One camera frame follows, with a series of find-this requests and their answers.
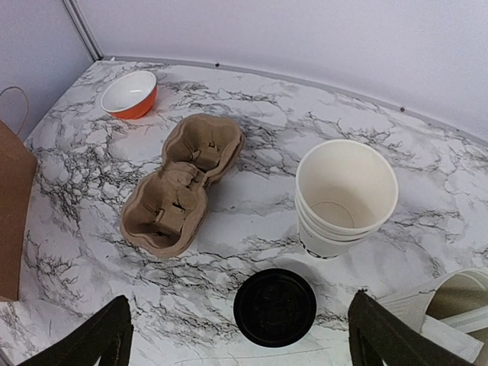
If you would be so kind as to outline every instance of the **marble countertop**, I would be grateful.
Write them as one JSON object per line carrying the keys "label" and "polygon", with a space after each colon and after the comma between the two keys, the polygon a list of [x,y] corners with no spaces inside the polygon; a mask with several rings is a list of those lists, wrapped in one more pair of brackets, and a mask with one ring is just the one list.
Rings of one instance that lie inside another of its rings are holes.
{"label": "marble countertop", "polygon": [[[156,106],[138,121],[100,108],[107,83],[146,69]],[[183,117],[226,115],[246,147],[209,191],[210,213],[190,249],[157,259],[125,243],[119,212],[161,162]],[[400,201],[372,239],[324,261],[297,241],[294,174],[307,150],[346,138],[392,164]],[[378,105],[262,76],[152,63],[97,62],[27,140],[40,161],[30,200],[21,301],[0,304],[0,348],[19,363],[66,336],[109,300],[130,300],[131,364],[350,365],[346,313],[358,289],[391,294],[459,268],[488,265],[488,149]],[[266,268],[304,276],[316,321],[299,342],[262,348],[233,319],[233,299]]]}

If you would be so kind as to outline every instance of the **black lid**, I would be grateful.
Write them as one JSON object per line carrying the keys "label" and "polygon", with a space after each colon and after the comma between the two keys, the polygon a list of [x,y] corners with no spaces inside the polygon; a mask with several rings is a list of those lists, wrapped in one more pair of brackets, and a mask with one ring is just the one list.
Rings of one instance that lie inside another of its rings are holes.
{"label": "black lid", "polygon": [[284,347],[307,334],[316,314],[312,288],[298,274],[267,269],[237,291],[234,317],[242,334],[257,345]]}

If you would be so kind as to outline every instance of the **cardboard cup holder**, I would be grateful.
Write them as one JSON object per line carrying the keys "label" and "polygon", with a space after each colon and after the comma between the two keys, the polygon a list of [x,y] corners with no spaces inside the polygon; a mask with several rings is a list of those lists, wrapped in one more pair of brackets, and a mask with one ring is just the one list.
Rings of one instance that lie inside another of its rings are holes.
{"label": "cardboard cup holder", "polygon": [[195,114],[182,120],[163,145],[162,167],[144,177],[122,207],[125,240],[160,258],[183,253],[205,219],[206,188],[233,167],[244,142],[229,118]]}

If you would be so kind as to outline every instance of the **stacked paper cups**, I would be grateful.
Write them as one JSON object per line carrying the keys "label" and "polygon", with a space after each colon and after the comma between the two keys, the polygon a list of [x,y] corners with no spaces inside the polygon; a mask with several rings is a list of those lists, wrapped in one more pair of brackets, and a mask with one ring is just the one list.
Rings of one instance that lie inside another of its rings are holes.
{"label": "stacked paper cups", "polygon": [[398,182],[387,160],[350,140],[315,146],[300,161],[295,207],[303,247],[333,258],[374,235],[393,213]]}

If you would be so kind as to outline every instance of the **metal edge strip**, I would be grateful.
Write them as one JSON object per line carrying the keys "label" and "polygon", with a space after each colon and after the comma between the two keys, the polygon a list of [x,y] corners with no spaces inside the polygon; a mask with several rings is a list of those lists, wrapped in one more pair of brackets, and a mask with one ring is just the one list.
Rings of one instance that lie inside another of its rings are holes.
{"label": "metal edge strip", "polygon": [[223,65],[221,63],[213,64],[213,63],[205,63],[205,62],[199,62],[199,61],[188,61],[188,60],[182,60],[182,59],[165,59],[165,58],[138,57],[138,56],[105,56],[102,60],[103,61],[129,61],[129,62],[132,61],[132,62],[140,62],[140,63],[165,63],[167,65],[172,65],[172,66],[178,66],[178,65],[180,65],[180,66],[196,66],[196,67],[203,67],[205,69],[217,69],[218,68],[219,70],[243,72],[243,73],[248,73],[248,74],[253,74],[253,75],[264,76],[266,78],[276,79],[276,80],[280,80],[280,81],[284,81],[284,82],[294,82],[294,83],[297,83],[299,85],[310,86],[312,88],[322,89],[322,90],[325,90],[326,92],[332,92],[332,93],[339,93],[339,94],[347,95],[351,98],[357,98],[360,101],[372,103],[374,105],[377,105],[377,106],[380,106],[383,108],[389,108],[393,111],[402,111],[406,116],[422,120],[429,127],[438,128],[438,129],[442,129],[442,130],[448,130],[448,131],[452,132],[458,138],[468,139],[468,140],[474,141],[475,143],[478,143],[481,146],[488,146],[488,141],[485,141],[485,140],[479,138],[478,136],[474,136],[471,133],[460,130],[460,129],[458,129],[458,128],[450,125],[450,124],[447,124],[445,122],[437,120],[433,117],[429,117],[429,116],[426,116],[424,114],[420,114],[418,112],[411,111],[408,108],[403,109],[403,107],[389,103],[387,101],[382,101],[380,99],[368,97],[367,95],[355,93],[353,91],[349,91],[347,89],[338,88],[338,87],[335,87],[332,85],[324,84],[322,82],[313,82],[311,80],[300,79],[300,78],[289,76],[289,75],[282,75],[282,74],[277,74],[274,72],[266,72],[266,71],[261,71],[261,70],[256,70],[256,69],[247,69],[245,67],[239,67],[239,66]]}
{"label": "metal edge strip", "polygon": [[12,361],[10,361],[10,359],[8,359],[5,352],[3,352],[3,350],[0,348],[0,366],[3,366],[4,364],[5,364],[5,366],[14,366]]}
{"label": "metal edge strip", "polygon": [[88,27],[85,17],[83,16],[83,13],[76,0],[62,0],[62,3],[66,12],[68,13],[69,19],[75,26],[83,45],[90,54],[90,57],[93,59],[93,61],[103,59],[104,54],[93,36],[93,33],[90,31],[90,28]]}

